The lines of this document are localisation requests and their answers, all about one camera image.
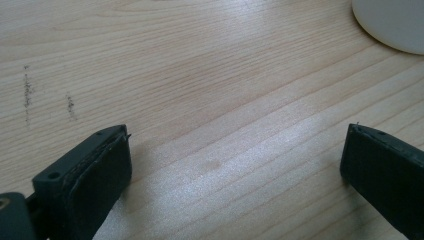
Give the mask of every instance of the scratch mark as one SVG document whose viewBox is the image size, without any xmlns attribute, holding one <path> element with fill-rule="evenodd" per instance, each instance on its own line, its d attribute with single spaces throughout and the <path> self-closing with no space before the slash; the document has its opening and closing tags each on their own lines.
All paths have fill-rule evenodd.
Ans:
<svg viewBox="0 0 424 240">
<path fill-rule="evenodd" d="M 25 73 L 25 75 L 24 75 L 24 88 L 25 88 L 24 106 L 25 106 L 25 122 L 27 123 L 27 126 L 29 126 L 29 106 L 32 104 L 31 95 L 34 93 L 34 88 L 32 87 L 29 80 L 30 80 L 30 78 L 28 77 L 28 74 Z"/>
<path fill-rule="evenodd" d="M 69 116 L 71 117 L 71 120 L 78 120 L 77 116 L 75 115 L 75 111 L 74 111 L 74 101 L 72 100 L 71 95 L 68 93 L 66 94 L 66 100 L 68 101 L 68 113 Z"/>
</svg>

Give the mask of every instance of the white mug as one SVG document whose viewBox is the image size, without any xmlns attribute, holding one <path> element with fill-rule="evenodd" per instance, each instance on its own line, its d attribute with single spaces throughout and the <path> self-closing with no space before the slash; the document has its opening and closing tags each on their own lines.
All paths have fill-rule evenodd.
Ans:
<svg viewBox="0 0 424 240">
<path fill-rule="evenodd" d="M 359 24 L 380 42 L 424 55 L 424 0 L 352 0 Z"/>
</svg>

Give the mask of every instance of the wooden table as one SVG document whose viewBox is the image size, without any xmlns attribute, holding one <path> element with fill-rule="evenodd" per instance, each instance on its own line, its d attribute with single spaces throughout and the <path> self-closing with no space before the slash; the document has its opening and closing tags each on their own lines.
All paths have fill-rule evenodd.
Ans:
<svg viewBox="0 0 424 240">
<path fill-rule="evenodd" d="M 338 168 L 352 122 L 424 149 L 423 93 L 424 57 L 347 0 L 6 0 L 0 191 L 125 123 L 132 182 L 95 239 L 404 239 Z"/>
</svg>

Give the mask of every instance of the black object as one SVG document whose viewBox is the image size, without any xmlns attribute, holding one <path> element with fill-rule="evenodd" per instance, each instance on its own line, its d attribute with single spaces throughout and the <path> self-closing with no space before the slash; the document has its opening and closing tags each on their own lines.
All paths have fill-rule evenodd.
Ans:
<svg viewBox="0 0 424 240">
<path fill-rule="evenodd" d="M 130 182 L 129 137 L 125 125 L 103 129 L 37 174 L 26 200 L 0 194 L 0 239 L 92 239 Z"/>
<path fill-rule="evenodd" d="M 350 124 L 340 172 L 393 227 L 409 239 L 424 239 L 424 152 Z"/>
</svg>

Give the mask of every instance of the wood grain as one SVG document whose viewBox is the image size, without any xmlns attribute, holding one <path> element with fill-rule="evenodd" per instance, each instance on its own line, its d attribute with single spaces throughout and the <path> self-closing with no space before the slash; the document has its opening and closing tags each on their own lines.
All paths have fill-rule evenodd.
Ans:
<svg viewBox="0 0 424 240">
<path fill-rule="evenodd" d="M 351 122 L 424 149 L 423 92 L 350 1 L 2 1 L 0 191 L 125 123 L 95 239 L 404 239 L 338 167 Z"/>
</svg>

